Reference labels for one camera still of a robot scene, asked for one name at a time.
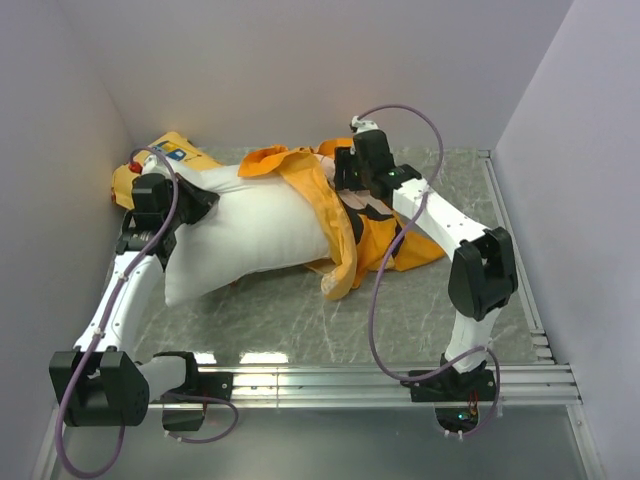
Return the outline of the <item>orange Mickey Mouse pillowcase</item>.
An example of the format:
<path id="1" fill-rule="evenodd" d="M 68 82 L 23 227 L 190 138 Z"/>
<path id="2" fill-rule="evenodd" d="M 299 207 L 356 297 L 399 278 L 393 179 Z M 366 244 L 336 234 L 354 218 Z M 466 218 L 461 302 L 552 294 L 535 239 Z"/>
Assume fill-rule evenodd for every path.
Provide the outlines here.
<path id="1" fill-rule="evenodd" d="M 404 224 L 394 210 L 366 191 L 334 190 L 335 148 L 351 145 L 347 138 L 326 140 L 316 148 L 274 145 L 246 155 L 238 172 L 242 178 L 277 174 L 310 203 L 330 255 L 308 267 L 322 274 L 321 291 L 329 300 L 343 298 L 380 266 L 404 272 L 445 256 L 433 240 L 408 233 L 391 258 L 383 259 Z"/>

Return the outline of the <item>white pillow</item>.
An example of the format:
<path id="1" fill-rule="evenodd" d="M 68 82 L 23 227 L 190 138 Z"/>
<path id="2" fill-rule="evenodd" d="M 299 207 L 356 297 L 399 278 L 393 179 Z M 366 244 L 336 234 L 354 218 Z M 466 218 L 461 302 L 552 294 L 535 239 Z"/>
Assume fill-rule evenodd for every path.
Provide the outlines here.
<path id="1" fill-rule="evenodd" d="M 281 176 L 241 178 L 237 165 L 204 171 L 172 164 L 195 186 L 219 195 L 209 213 L 176 232 L 165 270 L 165 303 L 173 307 L 241 277 L 330 256 L 311 204 Z"/>

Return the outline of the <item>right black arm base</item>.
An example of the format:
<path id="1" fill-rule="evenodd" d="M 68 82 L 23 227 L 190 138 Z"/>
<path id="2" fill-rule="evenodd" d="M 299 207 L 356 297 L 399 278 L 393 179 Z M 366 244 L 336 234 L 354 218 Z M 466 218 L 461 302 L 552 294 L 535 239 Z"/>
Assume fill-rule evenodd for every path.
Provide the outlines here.
<path id="1" fill-rule="evenodd" d="M 455 403 L 493 401 L 498 382 L 494 372 L 486 368 L 467 373 L 449 368 L 430 379 L 402 382 L 401 385 L 410 390 L 413 403 Z"/>

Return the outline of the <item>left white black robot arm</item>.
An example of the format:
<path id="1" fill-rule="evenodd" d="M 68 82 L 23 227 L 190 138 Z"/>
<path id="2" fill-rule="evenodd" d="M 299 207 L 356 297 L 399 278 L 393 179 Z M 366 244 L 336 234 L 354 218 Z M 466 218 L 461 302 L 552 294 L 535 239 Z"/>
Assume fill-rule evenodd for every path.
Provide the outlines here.
<path id="1" fill-rule="evenodd" d="M 143 174 L 133 182 L 134 207 L 123 219 L 113 272 L 89 325 L 72 349 L 56 352 L 49 374 L 59 427 L 137 426 L 151 402 L 179 402 L 201 390 L 190 352 L 165 352 L 138 365 L 130 356 L 150 294 L 177 245 L 176 231 L 202 220 L 219 196 L 180 175 Z"/>

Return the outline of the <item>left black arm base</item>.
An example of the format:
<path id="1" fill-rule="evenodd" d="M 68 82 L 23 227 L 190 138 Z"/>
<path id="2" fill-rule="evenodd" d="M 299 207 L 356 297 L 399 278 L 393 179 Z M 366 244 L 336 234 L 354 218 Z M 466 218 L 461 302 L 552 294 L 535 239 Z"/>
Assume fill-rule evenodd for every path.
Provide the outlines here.
<path id="1" fill-rule="evenodd" d="M 171 393 L 230 401 L 233 384 L 234 374 L 229 371 L 190 373 L 187 375 L 185 383 L 172 389 Z"/>

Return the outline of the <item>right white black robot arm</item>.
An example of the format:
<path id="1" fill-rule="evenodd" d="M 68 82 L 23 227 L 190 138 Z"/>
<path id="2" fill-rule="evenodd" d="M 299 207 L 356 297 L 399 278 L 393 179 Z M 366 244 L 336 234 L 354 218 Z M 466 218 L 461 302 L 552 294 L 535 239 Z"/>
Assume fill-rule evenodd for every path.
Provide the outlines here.
<path id="1" fill-rule="evenodd" d="M 448 295 L 455 320 L 438 370 L 444 394 L 463 399 L 476 385 L 472 371 L 487 359 L 495 321 L 518 289 L 512 237 L 503 227 L 490 229 L 463 214 L 413 167 L 396 165 L 376 123 L 355 120 L 351 130 L 352 146 L 335 150 L 336 189 L 370 193 L 407 218 L 396 243 L 417 227 L 451 262 Z"/>

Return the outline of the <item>yellow car print pillow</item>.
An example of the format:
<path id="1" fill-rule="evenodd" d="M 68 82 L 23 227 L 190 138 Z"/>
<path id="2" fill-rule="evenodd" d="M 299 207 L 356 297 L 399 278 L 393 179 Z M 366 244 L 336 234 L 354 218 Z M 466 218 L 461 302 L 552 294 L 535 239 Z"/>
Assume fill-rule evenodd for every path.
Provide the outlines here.
<path id="1" fill-rule="evenodd" d="M 201 171 L 222 167 L 221 163 L 175 131 L 159 137 L 148 148 L 160 152 L 171 164 L 171 170 L 177 176 L 198 186 L 202 184 Z M 131 210 L 134 207 L 133 181 L 144 173 L 161 173 L 164 177 L 171 178 L 166 165 L 156 154 L 142 150 L 114 170 L 111 180 L 112 203 Z"/>

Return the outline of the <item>left black controller box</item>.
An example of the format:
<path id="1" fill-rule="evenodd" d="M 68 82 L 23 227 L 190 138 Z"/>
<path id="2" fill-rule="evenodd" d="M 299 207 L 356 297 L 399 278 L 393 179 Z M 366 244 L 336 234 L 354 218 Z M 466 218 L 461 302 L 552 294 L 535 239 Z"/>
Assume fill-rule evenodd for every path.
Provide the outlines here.
<path id="1" fill-rule="evenodd" d="M 197 432 L 203 425 L 205 412 L 202 409 L 169 409 L 162 411 L 163 429 L 168 432 Z"/>

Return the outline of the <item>right controller board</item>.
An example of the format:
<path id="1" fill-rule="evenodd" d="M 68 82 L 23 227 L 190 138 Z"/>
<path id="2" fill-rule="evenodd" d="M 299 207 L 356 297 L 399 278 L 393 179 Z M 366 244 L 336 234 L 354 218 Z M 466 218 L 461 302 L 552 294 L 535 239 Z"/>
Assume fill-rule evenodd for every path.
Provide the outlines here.
<path id="1" fill-rule="evenodd" d="M 444 431 L 452 433 L 469 433 L 480 423 L 480 414 L 477 409 L 436 408 L 435 417 Z"/>

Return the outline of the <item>aluminium right side rail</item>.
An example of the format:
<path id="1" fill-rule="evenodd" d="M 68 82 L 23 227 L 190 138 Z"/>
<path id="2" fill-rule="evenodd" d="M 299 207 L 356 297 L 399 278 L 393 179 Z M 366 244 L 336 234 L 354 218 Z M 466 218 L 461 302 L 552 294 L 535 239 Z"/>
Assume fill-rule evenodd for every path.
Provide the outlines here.
<path id="1" fill-rule="evenodd" d="M 511 235 L 518 278 L 518 290 L 511 296 L 508 305 L 501 310 L 494 327 L 494 342 L 501 352 L 509 355 L 513 363 L 515 363 L 515 354 L 519 353 L 524 356 L 525 360 L 530 360 L 532 363 L 556 364 L 498 183 L 492 151 L 479 150 L 478 160 L 486 180 L 497 222 Z"/>

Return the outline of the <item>aluminium rail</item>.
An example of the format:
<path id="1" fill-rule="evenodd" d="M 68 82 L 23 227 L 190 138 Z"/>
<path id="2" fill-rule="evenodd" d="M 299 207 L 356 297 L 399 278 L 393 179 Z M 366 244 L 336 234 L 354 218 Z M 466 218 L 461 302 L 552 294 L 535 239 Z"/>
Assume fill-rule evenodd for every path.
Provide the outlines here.
<path id="1" fill-rule="evenodd" d="M 371 365 L 299 367 L 242 365 L 233 375 L 231 402 L 249 408 L 414 407 L 410 390 Z M 551 364 L 501 368 L 504 406 L 580 405 L 582 397 L 570 367 Z"/>
<path id="2" fill-rule="evenodd" d="M 479 150 L 478 160 L 486 180 L 497 222 L 511 235 L 518 278 L 518 290 L 511 296 L 508 305 L 501 310 L 494 327 L 494 342 L 501 352 L 509 355 L 513 363 L 515 363 L 515 354 L 519 353 L 524 356 L 525 360 L 530 360 L 532 363 L 556 364 L 498 183 L 492 151 Z"/>

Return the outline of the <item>aluminium front rail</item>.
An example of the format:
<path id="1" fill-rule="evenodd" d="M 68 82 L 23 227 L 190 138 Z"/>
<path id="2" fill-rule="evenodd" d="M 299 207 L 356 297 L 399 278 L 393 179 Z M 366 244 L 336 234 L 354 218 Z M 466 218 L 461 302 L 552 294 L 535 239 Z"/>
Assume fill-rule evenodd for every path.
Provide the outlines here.
<path id="1" fill-rule="evenodd" d="M 233 375 L 231 402 L 249 408 L 414 407 L 410 390 L 371 365 L 299 367 L 242 365 Z M 580 405 L 582 397 L 570 367 L 551 364 L 501 368 L 504 406 Z"/>

